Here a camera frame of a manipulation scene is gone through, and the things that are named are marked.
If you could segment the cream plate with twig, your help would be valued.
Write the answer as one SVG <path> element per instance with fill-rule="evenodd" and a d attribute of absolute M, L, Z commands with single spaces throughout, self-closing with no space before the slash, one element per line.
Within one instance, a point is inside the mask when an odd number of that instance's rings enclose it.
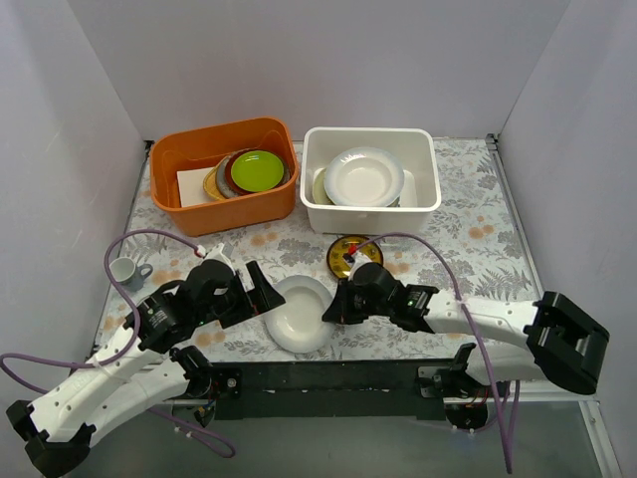
<path fill-rule="evenodd" d="M 313 182 L 313 201 L 317 205 L 332 205 L 324 188 L 325 169 L 318 171 Z"/>

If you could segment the white deep bowl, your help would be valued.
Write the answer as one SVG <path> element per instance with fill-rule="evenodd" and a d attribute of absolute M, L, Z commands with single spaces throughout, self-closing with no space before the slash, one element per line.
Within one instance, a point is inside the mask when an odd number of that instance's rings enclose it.
<path fill-rule="evenodd" d="M 388 207 L 400 196 L 405 173 L 400 161 L 377 147 L 355 147 L 325 169 L 324 189 L 331 202 L 347 207 Z"/>

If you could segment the yellow brown patterned plate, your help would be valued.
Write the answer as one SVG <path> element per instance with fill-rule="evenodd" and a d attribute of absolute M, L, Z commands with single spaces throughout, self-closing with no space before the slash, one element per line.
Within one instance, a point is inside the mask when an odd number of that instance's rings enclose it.
<path fill-rule="evenodd" d="M 345 235 L 338 237 L 329 246 L 326 255 L 327 266 L 338 279 L 347 278 L 354 264 L 354 257 L 351 255 L 350 249 L 352 247 L 357 248 L 366 241 L 368 241 L 366 236 Z M 356 256 L 359 254 L 364 255 L 373 263 L 384 264 L 383 253 L 375 242 L 370 242 L 362 247 L 360 252 L 356 253 Z"/>

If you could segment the white scalloped paper plate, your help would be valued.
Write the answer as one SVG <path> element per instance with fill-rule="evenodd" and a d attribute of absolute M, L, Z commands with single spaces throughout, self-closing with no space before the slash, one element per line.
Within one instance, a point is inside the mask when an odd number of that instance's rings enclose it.
<path fill-rule="evenodd" d="M 322 348 L 335 325 L 322 320 L 333 295 L 317 279 L 296 275 L 283 279 L 275 290 L 285 303 L 263 315 L 272 340 L 293 354 L 308 354 Z"/>

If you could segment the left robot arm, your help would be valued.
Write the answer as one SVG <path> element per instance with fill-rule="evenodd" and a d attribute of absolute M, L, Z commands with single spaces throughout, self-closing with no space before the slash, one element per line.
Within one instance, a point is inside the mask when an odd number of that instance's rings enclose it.
<path fill-rule="evenodd" d="M 85 367 L 35 400 L 10 405 L 7 416 L 35 468 L 62 477 L 104 436 L 153 405 L 217 388 L 203 353 L 180 343 L 210 322 L 229 328 L 284 304 L 256 262 L 247 269 L 251 290 L 227 260 L 203 261 L 185 280 L 164 284 L 134 306 Z"/>

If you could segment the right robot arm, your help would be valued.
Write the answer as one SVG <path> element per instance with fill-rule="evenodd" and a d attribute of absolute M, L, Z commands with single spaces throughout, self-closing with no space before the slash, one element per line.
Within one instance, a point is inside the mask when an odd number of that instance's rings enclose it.
<path fill-rule="evenodd" d="M 493 381 L 546 379 L 580 395 L 598 385 L 610 334 L 561 293 L 538 301 L 457 299 L 433 286 L 404 285 L 384 267 L 366 263 L 339 281 L 326 323 L 358 325 L 385 317 L 410 333 L 462 334 L 494 340 L 488 357 L 468 352 L 450 371 L 452 387 L 473 395 Z"/>

